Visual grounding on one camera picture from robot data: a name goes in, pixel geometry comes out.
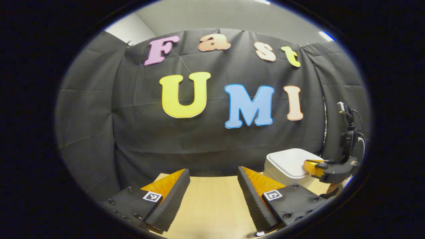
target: white container lid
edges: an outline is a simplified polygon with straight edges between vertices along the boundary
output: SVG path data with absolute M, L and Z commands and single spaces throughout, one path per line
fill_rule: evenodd
M 323 160 L 300 148 L 292 148 L 267 155 L 267 160 L 282 173 L 293 179 L 303 178 L 308 174 L 303 169 L 304 161 L 307 159 Z

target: yellow letter u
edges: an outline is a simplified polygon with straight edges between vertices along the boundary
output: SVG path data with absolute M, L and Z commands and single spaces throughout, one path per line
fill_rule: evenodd
M 194 84 L 194 100 L 190 105 L 179 103 L 179 83 L 183 80 L 181 75 L 171 75 L 159 80 L 162 85 L 162 108 L 171 117 L 191 118 L 200 114 L 207 105 L 207 79 L 211 77 L 208 72 L 195 72 L 189 75 Z

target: letter m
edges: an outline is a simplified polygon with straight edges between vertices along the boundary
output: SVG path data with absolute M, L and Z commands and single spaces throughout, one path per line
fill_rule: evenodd
M 240 84 L 227 85 L 224 87 L 224 91 L 230 97 L 229 121 L 224 124 L 226 128 L 239 128 L 242 126 L 242 121 L 239 119 L 239 111 L 242 113 L 246 125 L 251 125 L 257 112 L 258 116 L 255 119 L 255 125 L 270 125 L 273 123 L 271 117 L 272 95 L 275 92 L 273 87 L 261 86 L 258 88 L 254 100 L 251 100 L 245 87 Z

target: wooden table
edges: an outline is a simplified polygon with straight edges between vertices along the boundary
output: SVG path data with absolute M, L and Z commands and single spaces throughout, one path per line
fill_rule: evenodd
M 160 174 L 156 180 L 167 175 Z M 326 193 L 329 184 L 315 179 L 305 187 L 320 195 Z M 247 235 L 254 232 L 256 228 L 237 176 L 191 176 L 180 209 L 169 230 L 161 236 L 169 239 L 247 239 Z

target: ceiling light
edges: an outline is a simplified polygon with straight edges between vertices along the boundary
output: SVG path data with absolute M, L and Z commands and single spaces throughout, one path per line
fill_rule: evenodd
M 266 5 L 270 5 L 270 2 L 267 2 L 267 1 L 264 1 L 264 0 L 254 0 L 254 1 L 257 1 L 259 3 L 264 3 Z
M 325 38 L 328 42 L 335 41 L 335 39 L 333 39 L 331 36 L 329 36 L 329 34 L 327 34 L 327 33 L 326 33 L 326 32 L 324 32 L 324 31 L 319 32 L 319 34 L 320 34 L 323 38 Z

